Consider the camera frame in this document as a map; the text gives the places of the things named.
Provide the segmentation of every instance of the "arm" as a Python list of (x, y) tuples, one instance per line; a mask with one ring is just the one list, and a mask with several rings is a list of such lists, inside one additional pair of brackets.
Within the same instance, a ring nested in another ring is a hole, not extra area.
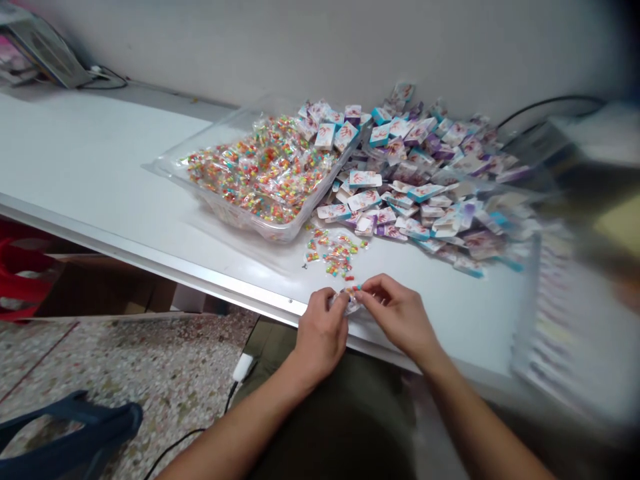
[(553, 478), (458, 372), (440, 346), (417, 292), (378, 275), (356, 296), (389, 340), (423, 372), (471, 478)]
[(340, 295), (329, 309), (333, 294), (330, 288), (312, 294), (295, 348), (282, 366), (176, 457), (159, 480), (232, 480), (250, 472), (287, 416), (345, 352), (348, 295)]

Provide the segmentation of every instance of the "hand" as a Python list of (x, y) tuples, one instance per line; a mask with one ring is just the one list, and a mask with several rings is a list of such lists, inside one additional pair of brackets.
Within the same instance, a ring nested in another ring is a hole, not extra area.
[(364, 282), (355, 297), (371, 312), (392, 344), (420, 368), (445, 355), (418, 292), (382, 273)]
[(295, 348), (290, 354), (302, 381), (310, 388), (331, 374), (347, 348), (349, 327), (344, 314), (349, 296), (340, 294), (328, 308), (334, 294), (329, 287), (311, 294), (307, 310), (300, 317)]

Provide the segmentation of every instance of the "electrical cord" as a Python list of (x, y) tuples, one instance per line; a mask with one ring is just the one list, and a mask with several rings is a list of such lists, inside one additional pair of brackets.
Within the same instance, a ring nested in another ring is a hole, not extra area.
[(589, 95), (564, 95), (561, 97), (553, 97), (550, 99), (541, 100), (539, 102), (532, 103), (524, 108), (521, 108), (517, 112), (512, 113), (510, 116), (502, 120), (502, 122), (500, 122), (496, 128), (499, 129), (500, 127), (503, 127), (506, 123), (510, 122), (511, 120), (516, 118), (518, 115), (521, 115), (522, 113), (528, 110), (534, 109), (536, 107), (540, 107), (541, 105), (546, 105), (548, 103), (555, 103), (558, 101), (570, 101), (570, 100), (590, 101), (592, 103), (597, 103), (600, 107), (604, 106), (607, 103), (598, 97), (591, 97)]
[[(103, 67), (102, 65), (99, 65), (99, 66), (100, 66), (100, 68), (102, 68), (102, 70), (106, 70), (107, 72), (112, 74), (114, 77), (119, 78), (120, 80), (122, 80), (122, 83), (120, 83), (119, 85), (112, 85), (110, 87), (92, 87), (91, 86), (93, 84), (93, 82), (92, 82), (92, 83), (90, 83), (88, 85), (80, 85), (78, 87), (78, 90), (118, 90), (118, 89), (125, 88), (126, 86), (129, 85), (129, 82), (126, 79), (122, 78), (120, 75), (118, 75), (113, 70), (108, 69), (106, 67)], [(102, 73), (96, 73), (96, 72), (89, 72), (89, 73), (92, 74), (92, 75), (97, 75), (99, 77), (105, 77), (107, 79), (113, 79), (113, 78), (109, 78), (108, 75), (104, 75)]]
[[(231, 390), (229, 391), (229, 396), (227, 398), (227, 404), (225, 406), (224, 415), (226, 415), (227, 414), (227, 410), (229, 410), (229, 404), (231, 403), (231, 398), (233, 397), (233, 394), (235, 393), (235, 389), (236, 388), (238, 388), (238, 382), (235, 381), (235, 382), (233, 382), (233, 385), (231, 386)], [(176, 448), (178, 445), (180, 445), (182, 442), (184, 442), (184, 440), (188, 439), (190, 436), (195, 435), (196, 433), (204, 432), (204, 430), (206, 430), (206, 429), (191, 430), (188, 434), (186, 434), (180, 440), (178, 440), (177, 442), (175, 442), (175, 443), (171, 444), (170, 446), (168, 446), (164, 450), (164, 452), (162, 452), (160, 454), (160, 456), (156, 459), (156, 461), (153, 462), (153, 465), (151, 466), (151, 468), (149, 469), (149, 471), (147, 472), (147, 474), (145, 475), (143, 480), (149, 480), (151, 478), (151, 474), (153, 473), (155, 468), (158, 466), (158, 464), (165, 457), (166, 454), (168, 454), (171, 450)]]

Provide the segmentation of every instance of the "clear plastic container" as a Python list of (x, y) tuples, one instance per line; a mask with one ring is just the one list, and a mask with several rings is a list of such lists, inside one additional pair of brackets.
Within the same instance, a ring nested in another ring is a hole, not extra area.
[(267, 221), (193, 182), (189, 178), (188, 164), (184, 158), (202, 149), (232, 143), (246, 137), (253, 132), (254, 122), (264, 116), (289, 115), (296, 117), (303, 104), (304, 101), (266, 95), (164, 152), (149, 166), (149, 169), (196, 194), (198, 198), (210, 206), (213, 214), (225, 223), (241, 229), (256, 230), (270, 241), (288, 243), (295, 238), (304, 222), (311, 216), (316, 204), (328, 192), (335, 176), (340, 172), (340, 168), (351, 156), (355, 146), (358, 145), (359, 138), (354, 139), (339, 156), (329, 174), (320, 181), (315, 191), (305, 200), (298, 215), (288, 223)]

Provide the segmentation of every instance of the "speckled floor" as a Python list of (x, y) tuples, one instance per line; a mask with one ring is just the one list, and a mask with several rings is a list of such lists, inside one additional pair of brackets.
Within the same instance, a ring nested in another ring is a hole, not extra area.
[[(145, 412), (140, 431), (103, 478), (140, 479), (166, 447), (222, 414), (256, 320), (257, 314), (232, 306), (225, 317), (0, 323), (0, 422), (80, 389), (106, 407), (138, 402)], [(30, 424), (0, 458), (37, 446), (56, 429), (47, 419)], [(154, 474), (180, 450), (168, 454)]]

